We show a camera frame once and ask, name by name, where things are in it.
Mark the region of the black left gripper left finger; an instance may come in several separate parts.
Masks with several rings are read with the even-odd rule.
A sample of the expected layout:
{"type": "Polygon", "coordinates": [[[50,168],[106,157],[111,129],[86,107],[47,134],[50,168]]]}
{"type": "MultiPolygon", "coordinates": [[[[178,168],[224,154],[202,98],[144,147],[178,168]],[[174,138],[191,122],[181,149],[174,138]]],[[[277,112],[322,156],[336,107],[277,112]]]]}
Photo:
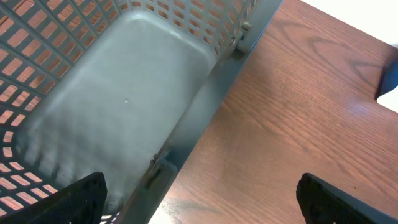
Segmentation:
{"type": "Polygon", "coordinates": [[[99,224],[107,193],[103,173],[94,172],[37,203],[6,215],[1,223],[99,224]]]}

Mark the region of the white barcode scanner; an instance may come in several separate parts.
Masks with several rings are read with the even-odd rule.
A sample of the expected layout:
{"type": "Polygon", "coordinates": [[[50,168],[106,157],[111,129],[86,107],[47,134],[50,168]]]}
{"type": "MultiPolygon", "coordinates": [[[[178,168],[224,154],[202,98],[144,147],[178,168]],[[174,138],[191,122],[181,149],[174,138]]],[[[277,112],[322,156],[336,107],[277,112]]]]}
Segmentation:
{"type": "Polygon", "coordinates": [[[376,102],[394,112],[398,112],[397,103],[397,59],[383,71],[375,96],[376,102]]]}

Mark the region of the grey plastic basket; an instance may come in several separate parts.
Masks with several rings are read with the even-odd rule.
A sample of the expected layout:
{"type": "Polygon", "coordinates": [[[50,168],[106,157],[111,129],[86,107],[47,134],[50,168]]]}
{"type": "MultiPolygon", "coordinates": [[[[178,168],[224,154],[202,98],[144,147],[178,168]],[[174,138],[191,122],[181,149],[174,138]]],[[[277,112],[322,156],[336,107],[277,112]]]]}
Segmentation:
{"type": "Polygon", "coordinates": [[[101,172],[148,223],[280,1],[1,2],[1,218],[101,172]]]}

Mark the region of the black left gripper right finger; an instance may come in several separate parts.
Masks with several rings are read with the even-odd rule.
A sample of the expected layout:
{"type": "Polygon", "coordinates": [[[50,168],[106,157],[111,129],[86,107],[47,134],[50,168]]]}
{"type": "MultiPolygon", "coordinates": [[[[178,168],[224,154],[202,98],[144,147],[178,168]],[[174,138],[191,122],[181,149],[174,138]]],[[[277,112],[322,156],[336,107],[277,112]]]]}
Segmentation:
{"type": "Polygon", "coordinates": [[[391,223],[397,219],[376,210],[311,173],[298,182],[296,198],[306,223],[391,223]]]}

